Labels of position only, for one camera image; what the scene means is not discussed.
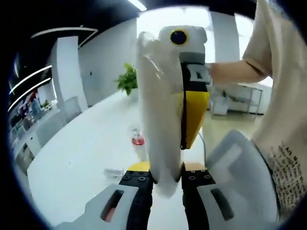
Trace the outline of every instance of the ceiling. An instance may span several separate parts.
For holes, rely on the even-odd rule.
[[[148,10],[175,5],[204,5],[211,11],[228,14],[234,12],[253,18],[256,3],[253,0],[140,0]],[[58,37],[79,36],[81,44],[92,32],[89,31],[57,31],[31,38],[34,34],[60,27],[88,27],[97,29],[99,35],[118,23],[135,18],[140,10],[127,0],[48,0],[21,1],[16,7],[19,17],[17,25],[20,45],[16,55],[15,66],[11,70],[11,85],[27,77],[31,73],[46,66],[50,51]],[[37,74],[32,80],[23,83],[18,91],[10,94],[14,101],[33,84],[42,81],[49,75]]]

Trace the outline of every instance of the potted plant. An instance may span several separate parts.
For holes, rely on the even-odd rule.
[[[118,83],[117,88],[126,91],[127,96],[137,97],[138,84],[136,81],[136,69],[128,63],[125,63],[125,68],[126,73],[121,74],[115,81]]]

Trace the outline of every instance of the green plant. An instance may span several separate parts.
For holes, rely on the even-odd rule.
[[[127,95],[131,93],[132,89],[137,89],[138,84],[136,81],[136,69],[125,63],[126,73],[121,74],[115,82],[118,83],[117,88],[122,91],[126,91]]]

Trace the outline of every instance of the water bottle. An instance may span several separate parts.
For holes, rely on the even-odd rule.
[[[132,129],[132,145],[140,161],[148,161],[145,150],[145,138],[138,128]]]

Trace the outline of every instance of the floor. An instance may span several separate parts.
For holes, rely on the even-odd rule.
[[[221,142],[232,129],[237,129],[250,138],[259,127],[262,115],[251,115],[230,112],[227,116],[212,116],[208,111],[202,126],[202,134],[206,143],[206,154]]]

